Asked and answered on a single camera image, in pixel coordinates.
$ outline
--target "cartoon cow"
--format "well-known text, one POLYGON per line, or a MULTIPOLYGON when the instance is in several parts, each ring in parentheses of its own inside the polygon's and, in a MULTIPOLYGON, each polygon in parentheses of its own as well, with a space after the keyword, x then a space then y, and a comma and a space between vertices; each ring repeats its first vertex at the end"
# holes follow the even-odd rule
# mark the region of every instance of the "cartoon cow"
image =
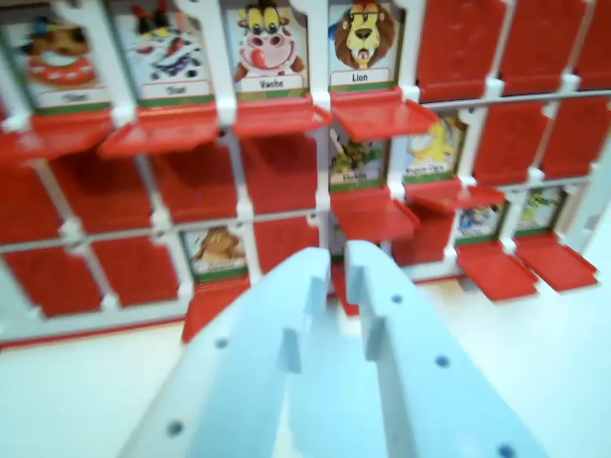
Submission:
POLYGON ((273 0, 258 0, 240 10, 238 25, 244 28, 239 48, 240 63, 234 76, 236 82, 249 73, 276 76, 289 70, 298 73, 306 65, 297 55, 297 44, 286 29, 289 19, 281 17, 273 0))
POLYGON ((189 31, 170 26, 166 1, 159 0, 152 13, 132 6, 137 18, 138 41, 133 51, 152 68, 151 79, 195 78, 200 74, 200 44, 189 31))
POLYGON ((89 44, 80 27, 40 16, 28 38, 31 41, 21 47, 21 52, 28 56, 30 81, 63 90, 97 83, 94 66, 87 57, 89 44))

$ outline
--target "green stripe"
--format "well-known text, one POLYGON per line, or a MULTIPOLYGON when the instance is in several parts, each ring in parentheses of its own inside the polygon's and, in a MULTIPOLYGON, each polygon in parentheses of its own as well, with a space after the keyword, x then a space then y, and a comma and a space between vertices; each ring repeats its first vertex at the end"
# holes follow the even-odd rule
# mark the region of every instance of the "green stripe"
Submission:
POLYGON ((454 172, 443 172, 441 174, 417 175, 415 177, 403 177, 404 183, 431 183, 442 179, 449 179, 454 176, 454 172))
POLYGON ((232 277, 241 277, 248 274, 248 267, 240 267, 238 269, 219 270, 217 272, 209 272, 207 274, 197 274, 193 278, 195 281, 205 282, 212 280, 228 279, 232 277))
POLYGON ((350 189, 373 188, 375 186, 381 186, 382 184, 384 184, 384 180, 382 178, 377 178, 367 181, 357 181, 355 183, 331 184, 329 185, 328 190, 331 193, 336 193, 338 191, 347 191, 350 189))

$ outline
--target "white plastic piece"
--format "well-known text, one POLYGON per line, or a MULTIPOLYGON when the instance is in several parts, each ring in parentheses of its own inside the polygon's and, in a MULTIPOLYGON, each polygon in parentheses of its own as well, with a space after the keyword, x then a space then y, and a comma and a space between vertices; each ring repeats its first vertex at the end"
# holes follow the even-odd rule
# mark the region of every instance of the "white plastic piece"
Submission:
POLYGON ((165 245, 172 260, 172 266, 177 274, 179 281, 179 299, 181 301, 191 301, 194 295, 194 282, 191 269, 184 249, 180 242, 179 235, 176 233, 158 234, 152 237, 155 244, 165 245))
POLYGON ((0 49, 0 99, 7 109, 8 116, 2 124, 4 131, 24 131, 30 128, 32 108, 12 74, 9 57, 2 49, 0 49))
POLYGON ((44 159, 36 159, 32 160, 30 164, 45 187, 57 213, 62 219, 60 234, 68 243, 75 243, 83 240, 85 234, 80 218, 74 214, 70 203, 66 199, 66 196, 64 196, 64 192, 47 161, 44 159))
POLYGON ((328 92, 327 0, 290 0, 291 6, 307 16, 307 55, 309 91, 315 106, 330 111, 328 92))
POLYGON ((387 186, 389 187, 391 198, 405 199, 403 175, 405 174, 406 157, 409 149, 410 137, 408 135, 394 136, 390 140, 387 186))
POLYGON ((248 188, 246 186, 246 175, 244 173, 244 166, 242 163, 242 150, 240 148, 240 142, 230 129, 226 129, 225 135, 219 138, 217 142, 229 150, 229 156, 231 158, 231 170, 233 172, 233 179, 236 183, 236 191, 238 193, 238 221, 250 221, 253 219, 255 212, 253 210, 252 200, 250 200, 250 195, 248 195, 248 188))
POLYGON ((172 217, 167 207, 163 203, 161 191, 157 185, 157 180, 151 168, 151 162, 145 155, 138 155, 134 158, 136 168, 146 189, 146 194, 151 202, 151 225, 156 232, 167 231, 172 227, 172 217))
POLYGON ((203 46, 210 63, 210 77, 219 113, 219 122, 223 127, 231 126, 238 111, 238 102, 233 89, 229 56, 224 40, 225 33, 218 0, 175 0, 177 7, 200 22, 203 30, 203 46))
POLYGON ((113 103, 113 122, 122 127, 136 120, 136 100, 132 94, 119 49, 111 33, 110 19, 98 0, 78 0, 78 7, 66 0, 52 0, 55 13, 83 27, 99 72, 113 103))
POLYGON ((420 88, 416 86, 416 70, 420 39, 424 26, 426 0, 394 0, 394 3, 406 11, 406 23, 403 26, 401 55, 398 57, 401 65, 397 86, 401 88, 403 100, 418 101, 420 88))

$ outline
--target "character card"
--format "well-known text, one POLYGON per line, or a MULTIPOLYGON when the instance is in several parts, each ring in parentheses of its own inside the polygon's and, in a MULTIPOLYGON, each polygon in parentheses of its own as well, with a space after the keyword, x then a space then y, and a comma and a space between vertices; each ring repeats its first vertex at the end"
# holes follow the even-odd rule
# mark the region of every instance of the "character card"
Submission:
POLYGON ((238 98, 302 96, 307 92, 306 18, 287 1, 243 0, 225 12, 238 98))
POLYGON ((2 10, 0 21, 2 41, 36 109, 57 114, 110 105, 91 53, 94 37, 48 6, 2 10))
POLYGON ((196 281, 240 277, 248 273, 240 230, 233 227, 186 231, 182 234, 196 281))
POLYGON ((329 87, 333 92, 395 85, 399 18, 400 11, 390 3, 346 2, 329 7, 329 87))
POLYGON ((451 178, 464 145, 467 125, 458 114, 440 113, 429 131, 410 138, 403 176, 405 183, 421 183, 451 178))
POLYGON ((338 123, 329 129, 329 135, 331 192, 378 186, 384 182, 389 148, 387 140, 351 140, 338 123))
POLYGON ((141 105, 214 98, 196 20, 167 0, 113 0, 110 7, 141 105))
POLYGON ((503 213, 504 207, 497 205, 463 209, 458 216, 456 244, 495 239, 503 213))
POLYGON ((531 189, 517 224, 517 236, 530 236, 554 229, 566 194, 562 186, 531 189))

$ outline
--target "cartoon dog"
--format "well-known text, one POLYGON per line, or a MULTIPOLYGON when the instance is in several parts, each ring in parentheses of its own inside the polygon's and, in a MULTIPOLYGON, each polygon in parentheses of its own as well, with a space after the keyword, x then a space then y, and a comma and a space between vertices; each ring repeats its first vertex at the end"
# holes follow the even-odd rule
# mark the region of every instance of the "cartoon dog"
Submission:
POLYGON ((200 74, 200 45, 189 31, 170 26, 165 0, 159 0, 152 13, 138 5, 132 5, 132 11, 138 36, 133 51, 152 68, 151 79, 195 78, 200 74))
POLYGON ((239 14, 238 25, 244 29, 244 37, 234 81, 242 80, 249 73, 276 76, 289 70, 299 73, 306 67, 297 55, 295 40, 285 27, 289 19, 280 16, 275 1, 258 0, 239 14))
POLYGON ((354 70, 370 69, 394 41, 394 22, 378 3, 360 3, 346 11, 335 31, 335 55, 354 70))
POLYGON ((29 39, 31 42, 21 47, 21 52, 28 56, 30 81, 65 90, 97 83, 94 66, 87 57, 89 44, 81 28, 40 16, 34 21, 29 39))
POLYGON ((240 239, 229 233, 226 227, 213 227, 201 241, 200 251, 193 260, 209 262, 227 262, 243 260, 244 252, 238 249, 240 239))

